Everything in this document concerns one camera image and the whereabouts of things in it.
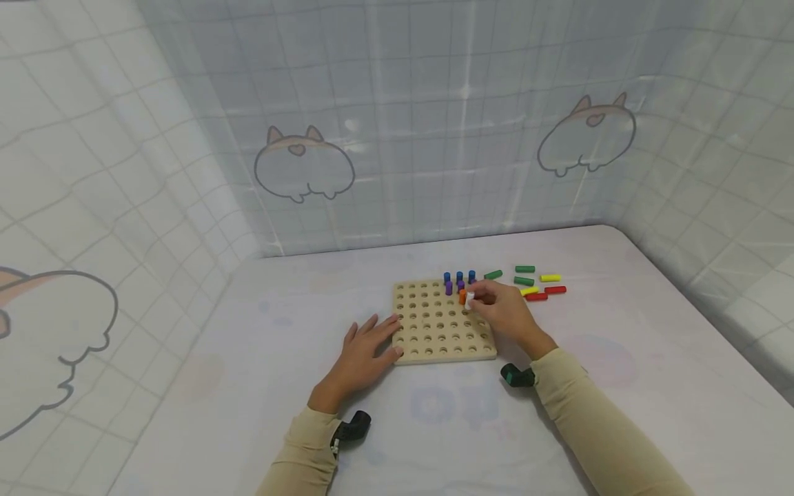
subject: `left hand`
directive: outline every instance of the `left hand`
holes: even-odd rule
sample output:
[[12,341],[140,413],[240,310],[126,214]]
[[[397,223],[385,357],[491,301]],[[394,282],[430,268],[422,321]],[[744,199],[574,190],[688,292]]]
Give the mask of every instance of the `left hand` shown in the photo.
[[376,314],[360,328],[353,322],[342,342],[342,353],[337,362],[314,387],[309,397],[309,408],[323,413],[336,413],[339,405],[350,394],[371,386],[403,355],[403,349],[397,346],[375,356],[376,348],[400,328],[394,314],[378,325],[377,321]]

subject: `cartoon dog drawing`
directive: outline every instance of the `cartoon dog drawing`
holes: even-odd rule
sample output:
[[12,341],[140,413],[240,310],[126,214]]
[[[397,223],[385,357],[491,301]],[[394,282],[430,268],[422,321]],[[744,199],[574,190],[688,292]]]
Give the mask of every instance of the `cartoon dog drawing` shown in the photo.
[[115,291],[93,275],[0,267],[0,440],[69,399],[75,367],[107,348],[117,313]]
[[595,172],[614,162],[629,149],[637,132],[637,121],[625,104],[625,92],[611,105],[594,106],[590,95],[583,96],[543,138],[538,148],[541,168],[561,178],[574,167]]
[[350,189],[356,171],[347,154],[326,142],[313,125],[305,136],[284,136],[271,126],[268,144],[256,156],[254,175],[275,196],[303,203],[309,194],[333,200]]

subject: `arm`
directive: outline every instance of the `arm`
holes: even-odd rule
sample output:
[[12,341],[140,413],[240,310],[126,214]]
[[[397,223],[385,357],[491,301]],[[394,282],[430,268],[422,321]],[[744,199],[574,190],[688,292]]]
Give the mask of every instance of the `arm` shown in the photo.
[[472,308],[533,360],[535,389],[602,496],[689,496],[692,490],[656,446],[590,380],[573,355],[535,322],[518,289],[472,285]]
[[599,494],[694,494],[573,355],[555,349],[533,362],[532,370],[546,412]]
[[400,328],[396,315],[376,326],[377,321],[373,315],[360,329],[355,322],[350,326],[339,359],[292,420],[284,446],[256,496],[322,496],[328,491],[337,468],[331,438],[341,423],[339,405],[353,392],[371,386],[403,354],[397,347],[375,356],[376,348]]

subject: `tabletop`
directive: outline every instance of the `tabletop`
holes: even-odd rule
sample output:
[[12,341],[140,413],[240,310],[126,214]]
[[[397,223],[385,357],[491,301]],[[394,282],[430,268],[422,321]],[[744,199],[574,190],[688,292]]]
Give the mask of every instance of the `tabletop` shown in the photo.
[[[538,324],[697,494],[788,494],[794,409],[620,231],[588,226],[250,260],[177,375],[111,494],[254,493],[352,321],[387,316],[392,284],[514,265],[562,275]],[[395,367],[341,415],[372,416],[331,494],[594,494],[531,389],[528,359]]]

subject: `beige sleeve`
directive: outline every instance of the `beige sleeve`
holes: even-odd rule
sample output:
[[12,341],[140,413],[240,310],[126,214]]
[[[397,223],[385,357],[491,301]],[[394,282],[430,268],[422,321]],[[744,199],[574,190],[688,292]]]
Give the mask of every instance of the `beige sleeve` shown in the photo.
[[602,496],[684,496],[692,489],[650,439],[555,349],[532,363],[535,389],[563,439]]
[[330,445],[340,423],[336,415],[309,407],[292,419],[284,446],[256,496],[324,496],[337,469]]

